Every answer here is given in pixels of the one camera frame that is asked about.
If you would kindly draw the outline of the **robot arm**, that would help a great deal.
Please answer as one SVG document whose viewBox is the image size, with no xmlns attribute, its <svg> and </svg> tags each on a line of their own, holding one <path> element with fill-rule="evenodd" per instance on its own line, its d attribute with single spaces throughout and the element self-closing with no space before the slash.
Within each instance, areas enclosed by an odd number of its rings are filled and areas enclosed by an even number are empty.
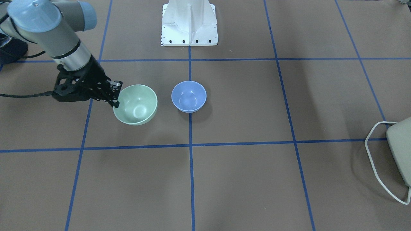
<svg viewBox="0 0 411 231">
<path fill-rule="evenodd" d="M 83 1 L 2 0 L 1 34 L 38 44 L 57 63 L 59 74 L 52 96 L 59 102 L 105 101 L 119 107 L 121 81 L 112 81 L 78 37 L 78 31 L 95 28 L 96 11 Z"/>
</svg>

